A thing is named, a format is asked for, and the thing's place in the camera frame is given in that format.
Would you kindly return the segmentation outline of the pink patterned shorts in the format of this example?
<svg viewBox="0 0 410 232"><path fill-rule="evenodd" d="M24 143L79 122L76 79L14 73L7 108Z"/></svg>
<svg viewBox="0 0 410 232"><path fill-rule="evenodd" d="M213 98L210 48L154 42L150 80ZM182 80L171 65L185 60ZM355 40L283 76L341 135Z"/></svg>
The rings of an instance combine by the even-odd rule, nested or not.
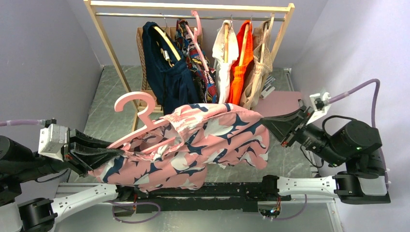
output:
<svg viewBox="0 0 410 232"><path fill-rule="evenodd" d="M199 103L164 118L167 125L127 142L123 155L89 174L101 183L136 186L142 192L196 190L208 165L267 166L269 132L255 111L231 103Z"/></svg>

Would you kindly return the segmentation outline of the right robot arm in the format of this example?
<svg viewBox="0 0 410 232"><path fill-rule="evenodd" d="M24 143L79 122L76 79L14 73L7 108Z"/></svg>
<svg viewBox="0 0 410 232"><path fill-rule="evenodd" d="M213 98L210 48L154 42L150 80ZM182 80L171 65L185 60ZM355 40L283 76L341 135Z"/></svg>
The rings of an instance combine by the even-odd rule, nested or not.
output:
<svg viewBox="0 0 410 232"><path fill-rule="evenodd" d="M264 117L260 123L282 147L299 143L303 153L310 151L331 167L345 165L345 171L318 178L267 175L263 178L261 195L266 200L305 194L337 197L343 203L354 205L390 203L379 130L348 118L346 125L330 135L309 122L313 112L311 107L302 106L286 115Z"/></svg>

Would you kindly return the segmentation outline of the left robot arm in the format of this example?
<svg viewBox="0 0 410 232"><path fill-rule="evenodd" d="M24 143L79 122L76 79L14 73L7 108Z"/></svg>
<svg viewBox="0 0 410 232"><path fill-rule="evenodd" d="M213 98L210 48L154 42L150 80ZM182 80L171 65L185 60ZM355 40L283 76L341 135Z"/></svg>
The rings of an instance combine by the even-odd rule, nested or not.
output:
<svg viewBox="0 0 410 232"><path fill-rule="evenodd" d="M86 174L122 151L106 148L77 131L63 132L57 141L43 141L52 157L6 137L0 138L0 229L3 232L50 232L56 224L82 210L118 197L127 201L134 187L97 184L77 193L58 197L58 184L70 172Z"/></svg>

